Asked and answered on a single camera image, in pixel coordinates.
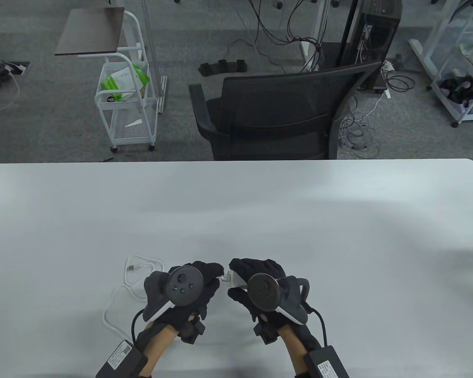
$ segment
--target black office chair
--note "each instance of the black office chair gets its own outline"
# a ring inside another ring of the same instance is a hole
[[[189,94],[214,160],[336,159],[347,102],[380,66],[228,77],[219,98],[205,101],[201,84]]]

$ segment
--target black glove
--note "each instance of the black glove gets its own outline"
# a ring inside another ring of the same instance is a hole
[[[266,273],[275,279],[286,276],[283,268],[270,259],[265,261],[255,259],[233,259],[229,263],[229,268],[233,270],[233,272],[236,272],[245,282],[248,282],[256,273]],[[321,348],[321,345],[317,339],[312,336],[307,326],[300,326],[276,311],[266,312],[257,308],[249,298],[247,291],[244,289],[231,288],[228,290],[228,296],[243,304],[251,313],[254,322],[256,319],[258,320],[260,324],[259,329],[262,332],[261,337],[266,344],[275,341],[278,337],[277,331],[283,326],[289,325],[308,351]]]
[[[219,288],[220,281],[217,277],[224,274],[224,268],[218,263],[202,263],[201,261],[195,261],[194,263],[187,263],[186,265],[195,267],[203,275],[204,288],[202,293],[192,304],[183,307],[176,306],[169,308],[156,320],[157,322],[170,324],[170,326],[174,327],[179,332],[191,315],[200,315],[202,319],[205,319],[207,316],[207,304]],[[177,268],[178,267],[171,268],[168,273],[173,272]]]
[[[249,282],[249,279],[254,276],[256,273],[266,273],[271,275],[275,279],[285,277],[285,272],[282,267],[273,260],[254,260],[254,259],[233,259],[229,263],[229,268],[233,272],[237,273],[245,282]],[[247,291],[242,288],[232,288],[228,290],[228,296],[243,304],[247,310],[251,313],[252,321],[255,322],[256,318],[259,322],[264,320],[260,315],[265,315],[269,324],[274,326],[277,330],[285,326],[286,324],[291,324],[292,322],[286,318],[281,313],[273,312],[264,312],[255,306],[252,303]]]
[[[224,268],[218,263],[203,263],[201,261],[187,263],[186,265],[193,266],[201,272],[204,281],[203,291],[193,303],[187,306],[169,308],[153,322],[151,327],[139,333],[135,345],[141,351],[144,351],[150,340],[168,324],[175,328],[175,330],[180,333],[179,336],[182,337],[183,332],[189,329],[192,330],[193,326],[197,325],[200,317],[205,319],[207,316],[207,304],[219,288],[219,280],[217,277],[224,274]],[[171,268],[168,273],[173,272],[177,268],[178,267]],[[165,273],[164,282],[166,282],[167,277],[168,274]],[[195,339],[196,336],[187,342],[192,344]]]

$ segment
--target hand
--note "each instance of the hand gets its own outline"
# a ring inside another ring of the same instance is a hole
[[[219,288],[220,277],[224,274],[224,268],[218,263],[202,263],[195,261],[194,263],[187,263],[199,270],[203,276],[204,288],[197,300],[192,304],[182,307],[174,307],[166,310],[156,321],[165,324],[170,324],[177,331],[181,331],[186,322],[192,320],[191,315],[200,315],[202,319],[207,316],[207,304],[214,296],[216,290]]]
[[[254,259],[233,259],[229,263],[229,268],[236,272],[245,282],[256,273],[266,273],[275,279],[285,277],[283,268],[273,260],[254,260]],[[320,344],[315,337],[312,336],[306,325],[300,326],[281,313],[276,311],[265,312],[260,310],[251,302],[247,291],[242,288],[232,288],[228,290],[228,295],[231,299],[243,304],[251,313],[252,320],[255,322],[256,318],[263,324],[264,322],[276,329],[276,333],[283,335],[285,328],[290,327],[296,338],[306,347],[308,351],[320,349]]]
[[[233,259],[229,263],[229,268],[233,272],[237,273],[245,282],[249,282],[249,279],[256,273],[266,273],[271,275],[275,279],[285,277],[285,272],[282,267],[273,260],[255,260],[255,259]],[[242,288],[232,288],[228,290],[228,296],[243,304],[247,310],[251,313],[253,322],[259,317],[259,321],[269,322],[274,328],[279,330],[286,324],[292,323],[284,315],[275,311],[265,312],[260,310],[251,302],[247,291]]]

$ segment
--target barcode label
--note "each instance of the barcode label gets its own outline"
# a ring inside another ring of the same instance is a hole
[[[318,364],[317,368],[319,369],[322,378],[338,378],[338,375],[336,374],[336,371],[334,371],[329,360]]]
[[[121,362],[126,358],[127,354],[130,352],[132,348],[128,345],[128,343],[123,340],[121,344],[116,348],[112,356],[109,357],[107,363],[112,367],[112,369],[116,370]]]

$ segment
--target forearm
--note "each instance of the forearm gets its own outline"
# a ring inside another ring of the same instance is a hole
[[[151,342],[145,348],[145,351],[143,351],[143,354],[147,356],[148,361],[140,372],[140,376],[151,375],[159,358],[175,340],[178,334],[179,333],[172,326],[166,326],[160,333],[152,338]]]
[[[294,367],[294,373],[296,375],[306,373],[308,369],[303,358],[307,354],[307,349],[305,349],[305,346],[301,343],[300,339],[298,339],[291,326],[283,326],[278,330],[278,334],[284,341],[285,347],[289,352]]]

